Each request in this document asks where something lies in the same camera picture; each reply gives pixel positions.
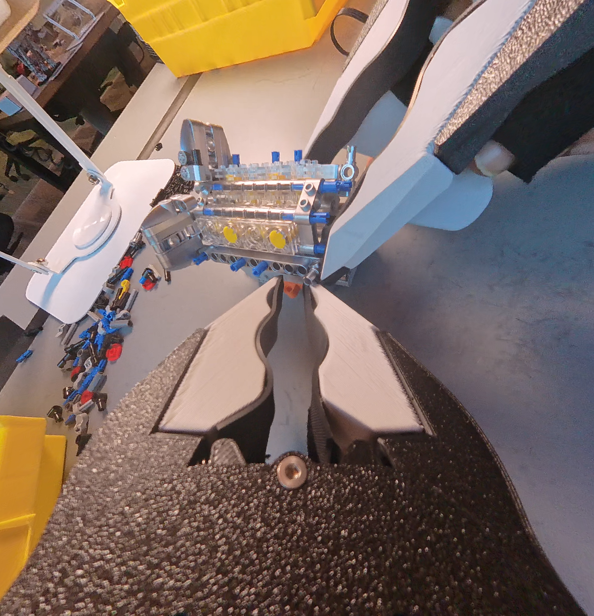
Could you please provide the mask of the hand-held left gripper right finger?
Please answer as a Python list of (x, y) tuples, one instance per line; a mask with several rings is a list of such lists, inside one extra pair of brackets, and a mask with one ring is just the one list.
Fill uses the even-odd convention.
[(304, 287), (304, 304), (315, 357), (310, 423), (317, 453), (331, 454), (332, 443), (347, 454), (355, 441), (428, 434), (379, 329), (322, 285)]

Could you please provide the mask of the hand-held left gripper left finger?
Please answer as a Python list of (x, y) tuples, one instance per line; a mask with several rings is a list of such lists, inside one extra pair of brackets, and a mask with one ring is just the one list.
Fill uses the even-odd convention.
[(277, 339), (282, 278), (273, 278), (208, 327), (158, 423), (208, 443), (231, 438), (265, 452), (275, 405), (267, 355)]

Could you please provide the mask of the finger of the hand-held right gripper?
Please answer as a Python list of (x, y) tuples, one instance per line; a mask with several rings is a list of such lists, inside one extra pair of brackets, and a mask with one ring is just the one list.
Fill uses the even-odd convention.
[(437, 1), (379, 1), (325, 105), (306, 158), (331, 163), (381, 97), (432, 49)]
[(434, 140), (533, 3), (483, 1), (434, 48), (397, 133), (332, 225), (322, 278), (358, 265), (449, 187)]

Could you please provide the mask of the toy brick engine model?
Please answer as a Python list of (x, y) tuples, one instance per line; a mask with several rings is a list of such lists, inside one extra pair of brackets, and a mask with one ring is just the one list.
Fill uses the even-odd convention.
[(355, 148), (343, 165), (303, 159), (240, 164), (224, 129), (185, 119), (176, 177), (141, 231), (165, 270), (214, 261), (265, 281), (320, 280), (330, 227), (358, 174)]

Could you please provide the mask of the grey desk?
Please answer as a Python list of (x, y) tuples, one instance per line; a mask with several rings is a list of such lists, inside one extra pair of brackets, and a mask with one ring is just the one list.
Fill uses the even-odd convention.
[[(105, 169), (172, 158), (185, 118), (224, 127), (247, 163), (305, 148), (343, 59), (330, 42), (284, 56), (175, 79), (156, 65), (93, 156)], [(215, 263), (139, 291), (134, 330), (108, 370), (109, 409), (197, 328), (257, 287)], [(594, 155), (553, 161), (526, 185), (494, 182), (483, 214), (460, 232), (406, 226), (333, 292), (390, 332), (471, 412), (500, 455), (549, 559), (594, 615)], [(15, 368), (0, 415), (46, 416), (65, 375), (51, 317), (33, 354), (0, 341)], [(270, 460), (306, 449), (309, 345), (302, 296), (284, 299), (269, 356), (275, 418)]]

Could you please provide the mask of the pile of coloured brick parts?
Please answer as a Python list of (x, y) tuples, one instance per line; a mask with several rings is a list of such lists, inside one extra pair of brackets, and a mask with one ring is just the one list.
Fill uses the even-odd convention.
[(107, 366), (123, 351), (124, 338), (132, 329), (132, 308), (140, 290), (154, 289), (162, 279), (153, 266), (134, 276), (133, 262), (145, 247), (142, 233), (129, 243), (120, 261), (104, 282), (86, 316), (74, 324), (63, 323), (58, 331), (64, 347), (57, 363), (70, 384), (62, 390), (63, 401), (47, 413), (49, 419), (73, 427), (77, 455), (91, 439), (89, 420), (92, 411), (107, 410), (104, 391)]

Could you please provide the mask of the large yellow plastic bin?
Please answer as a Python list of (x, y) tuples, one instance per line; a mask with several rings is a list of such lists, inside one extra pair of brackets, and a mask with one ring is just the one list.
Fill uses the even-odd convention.
[(177, 77), (306, 49), (345, 1), (111, 1)]

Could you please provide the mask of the white book stand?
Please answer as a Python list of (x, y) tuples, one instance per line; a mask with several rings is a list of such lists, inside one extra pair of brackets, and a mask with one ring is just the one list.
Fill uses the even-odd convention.
[[(0, 1), (0, 54), (38, 7), (38, 1)], [(93, 183), (45, 258), (26, 262), (0, 251), (0, 258), (33, 271), (26, 290), (31, 303), (63, 323), (74, 323), (91, 309), (151, 210), (152, 200), (170, 180), (174, 163), (122, 161), (103, 172), (1, 65), (0, 83), (65, 147)]]

